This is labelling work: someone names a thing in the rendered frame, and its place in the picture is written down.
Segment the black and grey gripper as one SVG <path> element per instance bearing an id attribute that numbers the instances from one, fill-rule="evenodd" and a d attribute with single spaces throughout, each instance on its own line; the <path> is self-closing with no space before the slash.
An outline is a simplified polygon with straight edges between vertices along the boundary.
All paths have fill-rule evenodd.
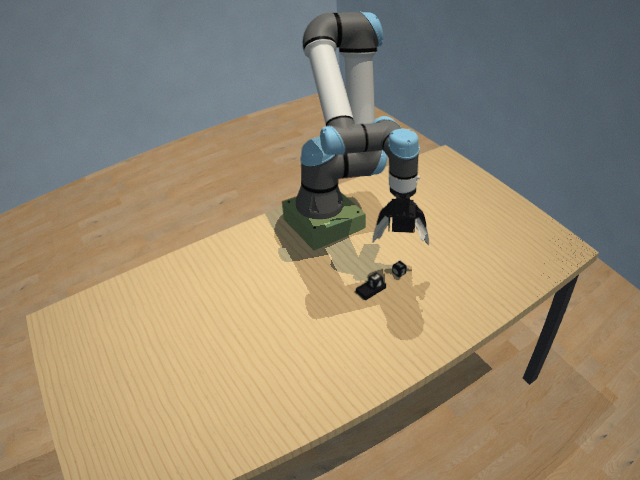
<path id="1" fill-rule="evenodd" d="M 388 226 L 388 220 L 390 217 L 392 217 L 392 232 L 415 233 L 415 227 L 416 227 L 421 240 L 422 241 L 425 240 L 427 245 L 429 245 L 429 236 L 428 236 L 425 215 L 423 211 L 416 205 L 416 220 L 415 220 L 415 202 L 414 200 L 410 200 L 410 197 L 415 195 L 416 188 L 413 191 L 404 193 L 402 195 L 402 193 L 396 192 L 390 187 L 391 194 L 396 196 L 396 198 L 392 199 L 392 201 L 390 201 L 380 211 L 377 219 L 376 227 L 373 233 L 372 243 L 374 243 L 374 241 L 377 238 L 380 239 L 382 237 L 384 230 Z M 409 200 L 410 200 L 410 205 L 409 205 Z M 402 203 L 397 203 L 398 201 L 401 201 Z M 401 207 L 402 207 L 402 210 L 401 210 Z M 390 232 L 390 221 L 388 226 L 388 232 Z"/>

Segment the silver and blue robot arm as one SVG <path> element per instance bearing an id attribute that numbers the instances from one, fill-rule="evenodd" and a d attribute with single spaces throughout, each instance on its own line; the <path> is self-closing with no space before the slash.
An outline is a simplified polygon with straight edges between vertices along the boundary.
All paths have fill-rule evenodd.
<path id="1" fill-rule="evenodd" d="M 420 179 L 417 134 L 401 129 L 390 117 L 375 119 L 373 56 L 383 43 L 377 16 L 370 12 L 321 14 L 307 26 L 302 43 L 326 127 L 320 137 L 302 147 L 297 211 L 312 219 L 338 215 L 343 208 L 338 179 L 380 174 L 387 158 L 389 186 L 402 195 L 413 191 Z M 345 58 L 346 90 L 334 52 L 337 47 Z"/>

